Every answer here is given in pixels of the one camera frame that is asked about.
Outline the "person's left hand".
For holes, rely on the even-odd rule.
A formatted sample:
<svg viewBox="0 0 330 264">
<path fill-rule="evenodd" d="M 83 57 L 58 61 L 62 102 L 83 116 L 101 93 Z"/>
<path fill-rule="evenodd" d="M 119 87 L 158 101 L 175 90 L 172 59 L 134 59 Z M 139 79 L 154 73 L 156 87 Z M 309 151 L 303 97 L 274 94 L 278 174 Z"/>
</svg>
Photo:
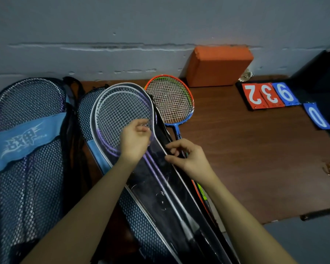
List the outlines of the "person's left hand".
<svg viewBox="0 0 330 264">
<path fill-rule="evenodd" d="M 120 135 L 121 159 L 123 162 L 135 167 L 145 154 L 151 133 L 137 132 L 136 126 L 147 126 L 148 119 L 135 119 L 125 126 Z"/>
</svg>

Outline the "person's right hand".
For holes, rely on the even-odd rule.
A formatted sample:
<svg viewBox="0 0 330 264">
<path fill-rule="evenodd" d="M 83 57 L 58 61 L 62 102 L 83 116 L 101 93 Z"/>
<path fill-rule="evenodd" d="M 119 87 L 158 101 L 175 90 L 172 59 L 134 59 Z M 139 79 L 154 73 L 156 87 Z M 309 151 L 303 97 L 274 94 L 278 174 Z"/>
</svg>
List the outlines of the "person's right hand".
<svg viewBox="0 0 330 264">
<path fill-rule="evenodd" d="M 220 183 L 201 146 L 182 138 L 170 142 L 165 147 L 170 150 L 171 154 L 169 155 L 186 159 L 186 166 L 181 169 L 201 186 L 209 188 Z"/>
</svg>

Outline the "black mesh racket bag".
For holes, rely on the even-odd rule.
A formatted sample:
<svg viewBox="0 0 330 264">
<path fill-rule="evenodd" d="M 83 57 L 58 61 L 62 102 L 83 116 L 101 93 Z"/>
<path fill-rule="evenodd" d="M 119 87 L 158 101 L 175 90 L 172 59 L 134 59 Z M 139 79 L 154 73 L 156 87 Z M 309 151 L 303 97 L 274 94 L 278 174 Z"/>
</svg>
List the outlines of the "black mesh racket bag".
<svg viewBox="0 0 330 264">
<path fill-rule="evenodd" d="M 165 176 L 169 176 L 175 193 L 200 226 L 207 260 L 204 264 L 239 264 L 237 257 L 221 234 L 218 226 L 210 219 L 198 197 L 199 193 L 191 179 L 180 168 L 168 163 L 164 157 L 170 152 L 161 142 L 162 132 L 157 126 L 157 109 L 151 96 L 139 85 L 119 83 L 113 86 L 96 88 L 79 99 L 78 121 L 88 148 L 103 174 L 117 162 L 118 158 L 107 151 L 100 151 L 97 135 L 91 129 L 91 114 L 101 93 L 110 87 L 126 85 L 140 90 L 151 101 L 154 107 L 154 130 L 158 142 L 151 146 L 150 153 L 157 164 L 164 168 Z M 119 199 L 120 207 L 127 219 L 139 252 L 131 256 L 120 257 L 122 264 L 198 264 L 198 259 L 191 255 L 192 250 L 185 239 L 180 223 L 170 203 L 162 193 L 162 189 L 146 166 L 143 158 L 131 173 Z"/>
</svg>

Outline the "person's right forearm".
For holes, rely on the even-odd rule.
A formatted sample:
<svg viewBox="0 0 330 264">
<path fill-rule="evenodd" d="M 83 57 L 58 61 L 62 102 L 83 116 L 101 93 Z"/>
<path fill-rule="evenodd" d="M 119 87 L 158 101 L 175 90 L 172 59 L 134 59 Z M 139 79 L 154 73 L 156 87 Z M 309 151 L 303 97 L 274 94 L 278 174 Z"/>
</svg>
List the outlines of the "person's right forearm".
<svg viewBox="0 0 330 264">
<path fill-rule="evenodd" d="M 200 184 L 215 205 L 241 264 L 298 264 L 213 171 Z"/>
</svg>

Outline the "person's left forearm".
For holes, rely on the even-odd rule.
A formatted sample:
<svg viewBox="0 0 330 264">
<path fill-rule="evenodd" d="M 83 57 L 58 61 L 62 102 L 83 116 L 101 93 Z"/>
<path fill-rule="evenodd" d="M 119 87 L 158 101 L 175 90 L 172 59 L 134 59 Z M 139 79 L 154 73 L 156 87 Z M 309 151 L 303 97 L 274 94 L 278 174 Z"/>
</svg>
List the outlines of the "person's left forearm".
<svg viewBox="0 0 330 264">
<path fill-rule="evenodd" d="M 122 155 L 21 264 L 89 264 L 125 184 L 143 155 Z"/>
</svg>

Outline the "orange blue badminton racket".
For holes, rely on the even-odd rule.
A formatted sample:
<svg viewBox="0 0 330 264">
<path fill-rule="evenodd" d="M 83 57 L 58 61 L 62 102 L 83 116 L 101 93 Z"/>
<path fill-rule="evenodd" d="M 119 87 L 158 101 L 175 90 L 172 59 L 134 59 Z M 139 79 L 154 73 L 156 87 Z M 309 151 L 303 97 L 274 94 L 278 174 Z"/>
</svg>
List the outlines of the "orange blue badminton racket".
<svg viewBox="0 0 330 264">
<path fill-rule="evenodd" d="M 157 126 L 161 129 L 161 142 L 165 145 L 173 139 L 167 130 L 171 127 L 175 139 L 181 139 L 179 125 L 188 121 L 194 113 L 195 103 L 189 88 L 171 75 L 153 77 L 144 87 L 157 109 Z"/>
</svg>

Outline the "black scoreboard base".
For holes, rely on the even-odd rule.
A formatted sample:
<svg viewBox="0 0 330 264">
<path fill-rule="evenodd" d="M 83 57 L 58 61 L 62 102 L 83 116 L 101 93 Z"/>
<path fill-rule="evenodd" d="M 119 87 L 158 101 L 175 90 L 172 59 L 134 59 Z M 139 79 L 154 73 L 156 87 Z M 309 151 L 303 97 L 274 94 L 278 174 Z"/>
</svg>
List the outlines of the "black scoreboard base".
<svg viewBox="0 0 330 264">
<path fill-rule="evenodd" d="M 246 82 L 240 82 L 239 81 L 239 82 L 236 83 L 236 87 L 237 87 L 237 89 L 238 89 L 241 97 L 243 98 L 243 101 L 245 102 L 248 110 L 255 111 L 255 110 L 252 110 L 251 107 L 249 106 L 249 103 L 248 103 L 248 101 L 247 101 L 247 99 L 246 99 L 246 97 L 244 95 L 243 89 L 242 89 L 242 84 L 243 83 L 256 83 L 256 84 L 258 84 L 258 86 L 260 86 L 260 84 L 262 84 L 262 83 L 270 83 L 270 84 L 272 84 L 272 83 L 276 83 L 276 82 L 284 82 L 285 84 L 287 84 L 287 82 L 284 81 L 284 80 L 253 80 L 253 81 L 246 81 Z M 297 97 L 297 94 L 293 92 L 292 87 L 290 87 L 289 84 L 287 84 L 287 86 L 291 89 L 292 93 Z M 299 100 L 299 102 L 302 105 L 302 99 L 300 97 L 297 97 L 297 99 Z"/>
</svg>

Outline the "orange foam block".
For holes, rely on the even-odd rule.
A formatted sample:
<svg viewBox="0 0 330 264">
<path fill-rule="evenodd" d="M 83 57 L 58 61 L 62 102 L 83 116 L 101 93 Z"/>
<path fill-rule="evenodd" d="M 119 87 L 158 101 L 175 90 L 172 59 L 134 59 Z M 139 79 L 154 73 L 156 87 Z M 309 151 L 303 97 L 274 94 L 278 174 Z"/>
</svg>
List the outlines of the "orange foam block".
<svg viewBox="0 0 330 264">
<path fill-rule="evenodd" d="M 191 88 L 235 84 L 254 60 L 246 46 L 197 46 L 186 71 Z"/>
</svg>

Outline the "red flip card curved digit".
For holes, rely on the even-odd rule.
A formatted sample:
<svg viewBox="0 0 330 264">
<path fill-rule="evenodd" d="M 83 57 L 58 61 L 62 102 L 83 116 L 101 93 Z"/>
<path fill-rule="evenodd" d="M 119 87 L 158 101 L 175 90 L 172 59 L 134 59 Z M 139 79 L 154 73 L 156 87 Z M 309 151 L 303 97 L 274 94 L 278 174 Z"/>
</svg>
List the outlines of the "red flip card curved digit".
<svg viewBox="0 0 330 264">
<path fill-rule="evenodd" d="M 256 83 L 243 83 L 242 89 L 244 95 L 252 110 L 267 109 L 267 102 L 264 100 L 260 87 Z"/>
</svg>

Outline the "white shuttlecock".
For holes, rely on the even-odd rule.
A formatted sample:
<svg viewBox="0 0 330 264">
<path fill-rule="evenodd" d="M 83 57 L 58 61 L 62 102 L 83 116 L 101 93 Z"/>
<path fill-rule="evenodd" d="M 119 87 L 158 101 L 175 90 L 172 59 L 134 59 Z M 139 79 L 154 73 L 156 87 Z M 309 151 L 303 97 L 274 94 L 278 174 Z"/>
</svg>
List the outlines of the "white shuttlecock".
<svg viewBox="0 0 330 264">
<path fill-rule="evenodd" d="M 244 73 L 240 76 L 239 81 L 240 82 L 246 82 L 249 81 L 253 77 L 254 73 L 250 71 L 249 69 L 246 69 Z"/>
</svg>

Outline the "red flip card double-bowed digit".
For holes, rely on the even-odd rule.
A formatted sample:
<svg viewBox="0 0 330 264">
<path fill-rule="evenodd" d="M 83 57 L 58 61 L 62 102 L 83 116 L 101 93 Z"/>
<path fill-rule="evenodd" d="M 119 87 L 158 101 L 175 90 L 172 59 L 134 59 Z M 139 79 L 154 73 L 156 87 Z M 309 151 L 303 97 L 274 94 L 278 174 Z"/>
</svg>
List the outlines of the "red flip card double-bowed digit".
<svg viewBox="0 0 330 264">
<path fill-rule="evenodd" d="M 284 102 L 278 96 L 277 92 L 270 83 L 260 84 L 260 93 L 267 104 L 267 108 L 281 108 L 285 107 Z"/>
</svg>

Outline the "blue flip card tailed digit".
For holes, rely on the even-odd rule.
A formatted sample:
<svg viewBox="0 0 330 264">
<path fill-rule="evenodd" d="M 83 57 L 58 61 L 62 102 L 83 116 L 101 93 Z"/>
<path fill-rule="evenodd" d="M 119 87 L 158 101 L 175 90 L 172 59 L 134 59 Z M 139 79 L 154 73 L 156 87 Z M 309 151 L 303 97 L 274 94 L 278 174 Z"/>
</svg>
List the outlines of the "blue flip card tailed digit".
<svg viewBox="0 0 330 264">
<path fill-rule="evenodd" d="M 301 103 L 284 82 L 272 83 L 274 90 L 285 106 L 299 106 Z"/>
</svg>

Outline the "blue flip card oval digit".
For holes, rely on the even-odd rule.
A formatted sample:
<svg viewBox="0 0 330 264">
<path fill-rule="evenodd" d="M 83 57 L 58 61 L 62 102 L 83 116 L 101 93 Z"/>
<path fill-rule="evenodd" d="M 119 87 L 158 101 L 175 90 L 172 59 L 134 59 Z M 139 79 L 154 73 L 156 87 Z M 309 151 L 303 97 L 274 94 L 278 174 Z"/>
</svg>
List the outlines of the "blue flip card oval digit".
<svg viewBox="0 0 330 264">
<path fill-rule="evenodd" d="M 330 124 L 321 114 L 316 102 L 303 103 L 303 107 L 318 129 L 330 130 Z"/>
</svg>

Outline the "black metal bar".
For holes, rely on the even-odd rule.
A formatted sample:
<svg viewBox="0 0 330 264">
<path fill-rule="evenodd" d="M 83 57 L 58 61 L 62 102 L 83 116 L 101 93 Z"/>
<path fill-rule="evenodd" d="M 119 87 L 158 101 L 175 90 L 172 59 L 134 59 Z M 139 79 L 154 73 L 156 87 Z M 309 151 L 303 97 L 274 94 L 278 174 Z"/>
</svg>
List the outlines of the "black metal bar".
<svg viewBox="0 0 330 264">
<path fill-rule="evenodd" d="M 300 215 L 300 219 L 302 221 L 308 221 L 308 220 L 312 220 L 312 219 L 316 219 L 316 218 L 320 218 L 320 217 L 324 217 L 324 216 L 329 216 L 330 215 L 330 208 L 329 209 L 323 209 L 320 211 L 315 211 L 315 212 L 309 212 L 303 215 Z"/>
</svg>

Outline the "white frame badminton racket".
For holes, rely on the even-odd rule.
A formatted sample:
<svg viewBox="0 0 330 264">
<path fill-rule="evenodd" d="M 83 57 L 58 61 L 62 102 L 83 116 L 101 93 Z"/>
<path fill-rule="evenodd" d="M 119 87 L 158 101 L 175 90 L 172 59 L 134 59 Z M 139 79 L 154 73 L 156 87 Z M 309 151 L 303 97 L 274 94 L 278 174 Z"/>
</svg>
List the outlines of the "white frame badminton racket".
<svg viewBox="0 0 330 264">
<path fill-rule="evenodd" d="M 149 127 L 150 130 L 152 131 L 152 135 L 151 135 L 150 144 L 149 144 L 147 150 L 150 153 L 151 146 L 155 145 L 155 142 L 158 142 L 158 139 L 156 138 L 156 134 L 155 134 L 155 130 L 154 130 L 155 117 L 154 117 L 154 107 L 153 107 L 152 102 L 147 101 L 145 95 L 136 88 L 126 86 L 126 85 L 110 87 L 107 90 L 105 90 L 103 93 L 101 93 L 100 97 L 96 101 L 96 107 L 91 114 L 92 133 L 93 133 L 93 135 L 95 135 L 95 134 L 97 135 L 97 133 L 96 133 L 97 129 L 99 129 L 103 133 L 104 137 L 106 137 L 107 135 L 115 134 L 116 132 L 119 132 L 119 131 L 122 133 L 123 128 L 125 126 L 127 126 L 132 120 L 135 120 L 135 119 L 148 119 L 149 120 L 147 127 Z M 107 151 L 109 154 L 114 155 L 117 158 L 120 157 L 121 152 L 115 153 L 115 152 L 110 152 L 109 150 L 105 149 L 103 147 L 103 145 L 101 144 L 98 136 L 97 136 L 96 143 L 97 143 L 100 151 L 102 151 L 102 152 Z M 165 176 L 164 168 L 161 168 L 159 164 L 157 164 L 157 165 L 160 168 L 160 170 L 162 171 L 163 175 Z M 170 177 L 165 176 L 165 178 L 167 179 L 169 185 L 171 186 L 171 184 L 169 182 Z M 195 239 L 196 239 L 198 245 L 190 244 L 187 241 L 187 239 L 186 239 L 186 241 L 189 244 L 189 248 L 192 250 L 191 255 L 198 259 L 198 261 L 199 261 L 198 264 L 204 264 L 205 261 L 207 260 L 207 258 L 205 257 L 205 254 L 204 254 L 204 246 L 200 245 L 200 241 L 202 239 L 201 230 L 197 231 Z"/>
</svg>

